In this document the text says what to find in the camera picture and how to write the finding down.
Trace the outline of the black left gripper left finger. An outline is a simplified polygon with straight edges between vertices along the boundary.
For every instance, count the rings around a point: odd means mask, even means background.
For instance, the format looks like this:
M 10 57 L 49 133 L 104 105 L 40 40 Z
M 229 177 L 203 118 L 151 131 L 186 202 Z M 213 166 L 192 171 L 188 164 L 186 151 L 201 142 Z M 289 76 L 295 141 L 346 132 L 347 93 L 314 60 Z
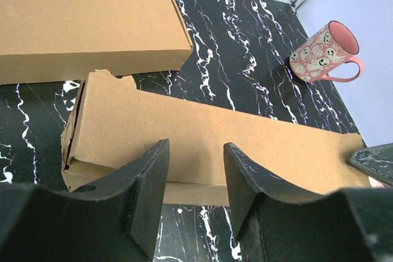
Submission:
M 2 261 L 152 261 L 169 140 L 78 189 L 1 185 Z

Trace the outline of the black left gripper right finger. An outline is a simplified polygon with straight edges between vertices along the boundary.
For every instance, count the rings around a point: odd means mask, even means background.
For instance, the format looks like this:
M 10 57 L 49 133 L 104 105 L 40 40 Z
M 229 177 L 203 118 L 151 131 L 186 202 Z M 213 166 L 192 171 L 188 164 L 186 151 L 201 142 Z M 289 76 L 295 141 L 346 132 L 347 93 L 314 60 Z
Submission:
M 243 261 L 391 261 L 392 189 L 320 195 L 294 185 L 229 142 L 224 166 Z

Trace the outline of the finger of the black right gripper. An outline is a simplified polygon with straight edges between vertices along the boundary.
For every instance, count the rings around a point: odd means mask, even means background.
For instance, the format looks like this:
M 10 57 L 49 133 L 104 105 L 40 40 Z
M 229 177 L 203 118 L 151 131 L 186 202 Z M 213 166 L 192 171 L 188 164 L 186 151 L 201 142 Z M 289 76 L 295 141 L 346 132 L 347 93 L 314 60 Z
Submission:
M 392 143 L 358 150 L 346 162 L 383 185 L 392 186 Z

